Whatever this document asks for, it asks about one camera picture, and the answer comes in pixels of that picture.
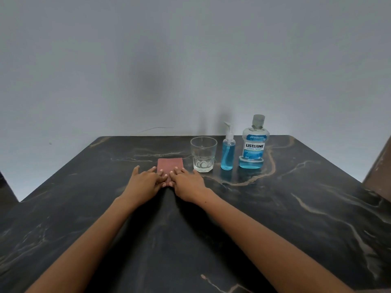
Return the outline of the clear drinking glass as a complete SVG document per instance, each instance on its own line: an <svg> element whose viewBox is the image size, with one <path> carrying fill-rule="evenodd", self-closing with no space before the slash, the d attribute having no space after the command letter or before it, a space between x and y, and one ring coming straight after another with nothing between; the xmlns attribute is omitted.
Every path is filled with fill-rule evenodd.
<svg viewBox="0 0 391 293"><path fill-rule="evenodd" d="M194 170L199 173L207 173L213 169L217 144L216 139L208 136L198 136L191 139Z"/></svg>

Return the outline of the folded red cloth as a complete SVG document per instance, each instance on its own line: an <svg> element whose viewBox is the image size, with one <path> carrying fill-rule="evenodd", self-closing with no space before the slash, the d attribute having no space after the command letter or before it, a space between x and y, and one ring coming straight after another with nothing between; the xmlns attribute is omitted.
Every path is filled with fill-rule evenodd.
<svg viewBox="0 0 391 293"><path fill-rule="evenodd" d="M183 158L159 158L157 162L157 172L162 171L162 176L167 175L164 182L166 187L169 187L170 176L169 173L175 168L183 168Z"/></svg>

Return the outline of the brown wooden furniture piece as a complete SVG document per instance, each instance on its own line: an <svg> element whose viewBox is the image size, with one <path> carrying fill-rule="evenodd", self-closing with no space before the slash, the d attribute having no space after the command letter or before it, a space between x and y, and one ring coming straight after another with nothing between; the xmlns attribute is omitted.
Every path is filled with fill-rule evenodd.
<svg viewBox="0 0 391 293"><path fill-rule="evenodd" d="M362 184L364 188L391 202L391 136Z"/></svg>

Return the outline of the blue liquid pump bottle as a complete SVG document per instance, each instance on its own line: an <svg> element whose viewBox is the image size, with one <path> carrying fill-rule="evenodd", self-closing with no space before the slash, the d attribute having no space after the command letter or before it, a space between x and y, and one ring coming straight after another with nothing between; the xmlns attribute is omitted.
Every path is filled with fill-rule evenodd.
<svg viewBox="0 0 391 293"><path fill-rule="evenodd" d="M235 154L236 141L234 139L233 127L231 123L224 121L226 125L226 137L222 142L222 160L221 169L231 171Z"/></svg>

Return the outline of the person's left forearm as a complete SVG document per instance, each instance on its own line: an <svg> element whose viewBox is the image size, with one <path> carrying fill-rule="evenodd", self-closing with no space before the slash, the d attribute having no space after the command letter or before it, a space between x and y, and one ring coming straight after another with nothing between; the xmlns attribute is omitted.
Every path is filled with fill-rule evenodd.
<svg viewBox="0 0 391 293"><path fill-rule="evenodd" d="M139 206L120 196L25 293L83 293L130 214Z"/></svg>

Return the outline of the person's right hand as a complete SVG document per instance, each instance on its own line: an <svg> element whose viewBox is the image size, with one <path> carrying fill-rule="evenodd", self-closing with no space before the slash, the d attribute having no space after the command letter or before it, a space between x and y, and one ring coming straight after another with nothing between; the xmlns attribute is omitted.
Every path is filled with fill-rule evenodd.
<svg viewBox="0 0 391 293"><path fill-rule="evenodd" d="M170 181L175 181L177 184L178 191L175 194L180 199L201 206L216 196L210 188L205 186L201 175L200 180L195 180L193 172L188 172L185 168L182 168L182 172L183 174L179 175L176 180L174 180L174 171L169 173Z"/></svg>

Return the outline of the person's left hand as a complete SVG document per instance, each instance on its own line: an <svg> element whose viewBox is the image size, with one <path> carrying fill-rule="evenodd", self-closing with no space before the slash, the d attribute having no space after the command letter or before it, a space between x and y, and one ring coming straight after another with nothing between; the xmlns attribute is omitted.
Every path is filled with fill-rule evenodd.
<svg viewBox="0 0 391 293"><path fill-rule="evenodd" d="M144 172L139 172L139 181L132 181L130 177L125 190L115 199L115 202L118 202L126 209L134 211L152 199L158 193L158 184L164 183L167 179L167 175L164 175L163 182L153 182L150 179L150 172L157 172L156 167L152 167Z"/></svg>

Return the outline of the person's right forearm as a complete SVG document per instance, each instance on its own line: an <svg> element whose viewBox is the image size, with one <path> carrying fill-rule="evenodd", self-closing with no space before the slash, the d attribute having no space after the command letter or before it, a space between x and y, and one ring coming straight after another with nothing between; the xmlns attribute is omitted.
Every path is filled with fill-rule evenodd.
<svg viewBox="0 0 391 293"><path fill-rule="evenodd" d="M231 237L278 293L354 293L330 271L212 190L194 203Z"/></svg>

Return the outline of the blue mouthwash bottle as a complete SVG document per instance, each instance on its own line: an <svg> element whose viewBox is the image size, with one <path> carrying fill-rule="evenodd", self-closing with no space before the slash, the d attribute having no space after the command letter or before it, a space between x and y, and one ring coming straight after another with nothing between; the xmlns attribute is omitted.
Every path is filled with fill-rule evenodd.
<svg viewBox="0 0 391 293"><path fill-rule="evenodd" d="M263 154L270 133L264 128L265 116L255 114L252 126L242 133L243 149L239 156L239 166L244 169L260 169L263 166Z"/></svg>

